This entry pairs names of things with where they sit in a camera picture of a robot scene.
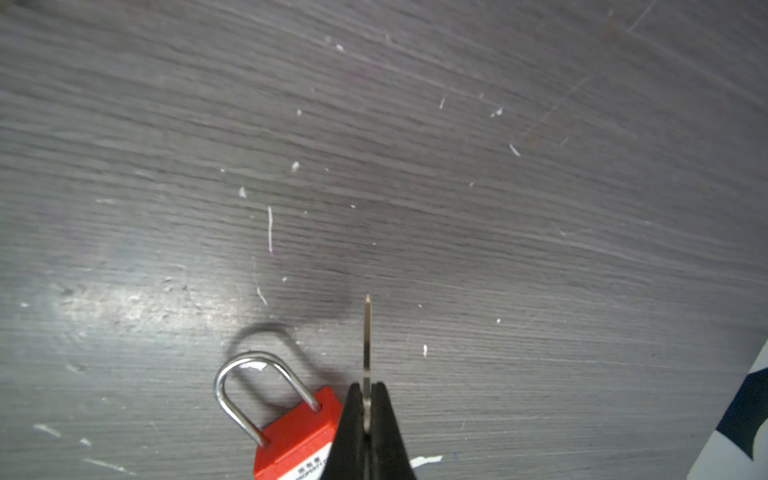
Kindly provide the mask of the red padlock long shackle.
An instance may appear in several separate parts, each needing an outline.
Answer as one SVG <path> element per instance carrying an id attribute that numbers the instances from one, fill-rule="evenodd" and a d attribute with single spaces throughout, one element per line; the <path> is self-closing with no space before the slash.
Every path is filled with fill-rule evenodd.
<path id="1" fill-rule="evenodd" d="M 238 368 L 272 367 L 278 371 L 302 402 L 265 429 L 257 426 L 230 400 L 226 380 Z M 279 357 L 249 351 L 229 359 L 217 372 L 213 391 L 222 410 L 253 440 L 255 479 L 318 479 L 330 453 L 342 403 L 329 387 L 312 393 Z"/>

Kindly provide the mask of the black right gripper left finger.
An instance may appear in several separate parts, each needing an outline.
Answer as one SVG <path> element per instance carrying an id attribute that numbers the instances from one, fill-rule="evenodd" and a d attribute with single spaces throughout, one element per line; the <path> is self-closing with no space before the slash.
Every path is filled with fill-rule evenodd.
<path id="1" fill-rule="evenodd" d="M 348 390 L 322 480 L 362 480 L 365 477 L 363 394 L 359 383 Z"/>

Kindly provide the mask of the silver key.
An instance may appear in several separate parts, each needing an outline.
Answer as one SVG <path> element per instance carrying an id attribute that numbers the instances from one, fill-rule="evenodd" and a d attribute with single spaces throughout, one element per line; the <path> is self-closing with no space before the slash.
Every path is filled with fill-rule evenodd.
<path id="1" fill-rule="evenodd" d="M 370 433 L 371 425 L 371 333 L 372 333 L 372 298 L 367 294 L 364 300 L 364 335 L 363 335 L 363 429 Z"/>

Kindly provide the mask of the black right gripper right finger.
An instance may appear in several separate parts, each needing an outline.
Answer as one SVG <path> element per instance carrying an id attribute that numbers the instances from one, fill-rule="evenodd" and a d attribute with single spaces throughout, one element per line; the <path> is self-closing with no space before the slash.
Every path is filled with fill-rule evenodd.
<path id="1" fill-rule="evenodd" d="M 383 382 L 372 386 L 368 436 L 367 478 L 416 480 L 398 427 L 388 390 Z"/>

